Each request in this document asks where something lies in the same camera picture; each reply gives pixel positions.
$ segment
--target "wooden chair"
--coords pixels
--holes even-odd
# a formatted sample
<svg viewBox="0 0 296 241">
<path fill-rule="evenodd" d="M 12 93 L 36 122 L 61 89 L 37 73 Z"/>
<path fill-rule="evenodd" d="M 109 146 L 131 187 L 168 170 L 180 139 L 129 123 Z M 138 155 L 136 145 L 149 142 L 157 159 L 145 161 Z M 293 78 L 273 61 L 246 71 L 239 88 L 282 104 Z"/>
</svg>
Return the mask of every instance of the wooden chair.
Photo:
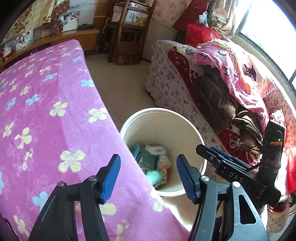
<svg viewBox="0 0 296 241">
<path fill-rule="evenodd" d="M 137 0 L 123 1 L 110 0 L 109 2 L 109 19 L 106 22 L 104 33 L 104 44 L 109 48 L 108 62 L 111 63 L 114 60 L 119 64 L 138 63 L 142 59 L 146 34 L 157 1 L 154 1 L 151 7 Z M 147 10 L 132 7 L 131 3 L 139 4 Z M 114 6 L 123 7 L 119 22 L 111 21 Z M 145 21 L 142 17 L 134 18 L 133 21 L 136 23 L 126 23 L 129 12 L 131 14 L 130 17 L 135 12 L 144 13 L 147 15 L 147 19 Z"/>
</svg>

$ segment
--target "metal bolt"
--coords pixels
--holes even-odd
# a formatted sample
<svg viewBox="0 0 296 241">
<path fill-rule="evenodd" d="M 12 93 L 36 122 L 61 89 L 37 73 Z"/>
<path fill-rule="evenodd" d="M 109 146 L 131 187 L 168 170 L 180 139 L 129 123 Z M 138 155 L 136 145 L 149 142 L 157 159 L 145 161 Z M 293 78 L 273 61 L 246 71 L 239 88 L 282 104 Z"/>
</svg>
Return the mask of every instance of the metal bolt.
<svg viewBox="0 0 296 241">
<path fill-rule="evenodd" d="M 89 177 L 89 181 L 90 182 L 94 182 L 96 180 L 96 176 L 95 175 L 92 175 Z"/>
<path fill-rule="evenodd" d="M 203 180 L 204 182 L 208 182 L 210 178 L 208 176 L 202 176 L 201 180 Z"/>
<path fill-rule="evenodd" d="M 240 183 L 239 182 L 233 182 L 232 185 L 236 188 L 239 188 L 240 187 Z"/>
<path fill-rule="evenodd" d="M 64 181 L 59 181 L 59 182 L 57 183 L 57 186 L 58 186 L 58 187 L 62 187 L 63 185 L 65 185 L 65 182 L 64 182 Z"/>
</svg>

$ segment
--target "purple bedspread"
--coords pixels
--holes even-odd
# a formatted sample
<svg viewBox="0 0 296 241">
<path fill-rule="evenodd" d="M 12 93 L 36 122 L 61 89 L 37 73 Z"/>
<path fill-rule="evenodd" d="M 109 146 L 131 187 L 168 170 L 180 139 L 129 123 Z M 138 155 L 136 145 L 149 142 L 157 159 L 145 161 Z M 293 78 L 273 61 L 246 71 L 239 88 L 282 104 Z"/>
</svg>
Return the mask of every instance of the purple bedspread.
<svg viewBox="0 0 296 241">
<path fill-rule="evenodd" d="M 187 240 L 133 159 L 101 100 L 76 40 L 27 57 L 0 74 L 0 212 L 18 237 L 34 222 L 60 180 L 95 175 L 114 153 L 121 170 L 100 206 L 111 240 Z M 79 240 L 85 240 L 75 204 Z"/>
</svg>

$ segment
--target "window frame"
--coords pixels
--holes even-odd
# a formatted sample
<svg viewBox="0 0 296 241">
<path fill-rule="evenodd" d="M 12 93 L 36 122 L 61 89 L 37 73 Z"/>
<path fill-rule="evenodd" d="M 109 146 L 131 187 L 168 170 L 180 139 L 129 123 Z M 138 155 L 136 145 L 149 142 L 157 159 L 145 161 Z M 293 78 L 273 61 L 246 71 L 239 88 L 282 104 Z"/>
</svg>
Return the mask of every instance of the window frame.
<svg viewBox="0 0 296 241">
<path fill-rule="evenodd" d="M 296 66 L 295 66 L 295 71 L 292 74 L 291 78 L 288 79 L 286 75 L 283 73 L 281 68 L 276 64 L 276 62 L 262 49 L 260 48 L 254 41 L 252 41 L 250 38 L 248 38 L 246 35 L 241 33 L 242 28 L 244 27 L 244 24 L 247 21 L 249 11 L 253 5 L 253 2 L 250 4 L 248 10 L 246 11 L 245 15 L 242 18 L 242 21 L 240 22 L 235 35 L 239 36 L 241 39 L 246 41 L 248 44 L 250 44 L 253 48 L 255 48 L 267 61 L 276 69 L 276 71 L 279 73 L 281 78 L 288 84 L 288 86 L 292 89 L 294 95 L 296 95 L 296 89 L 292 84 L 292 81 L 296 78 Z"/>
</svg>

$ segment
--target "bucket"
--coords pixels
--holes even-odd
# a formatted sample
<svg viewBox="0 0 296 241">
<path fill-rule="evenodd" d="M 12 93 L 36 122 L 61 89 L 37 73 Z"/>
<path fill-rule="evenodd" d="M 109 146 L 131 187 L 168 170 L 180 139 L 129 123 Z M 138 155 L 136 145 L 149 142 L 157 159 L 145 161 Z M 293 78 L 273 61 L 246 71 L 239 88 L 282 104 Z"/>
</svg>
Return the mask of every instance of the bucket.
<svg viewBox="0 0 296 241">
<path fill-rule="evenodd" d="M 171 161 L 167 183 L 157 188 L 163 197 L 185 194 L 178 174 L 176 160 L 184 154 L 191 166 L 195 166 L 204 175 L 207 160 L 196 154 L 196 146 L 204 144 L 198 130 L 182 115 L 163 108 L 148 108 L 133 114 L 121 128 L 120 135 L 128 148 L 136 144 L 141 147 L 165 146 Z"/>
</svg>

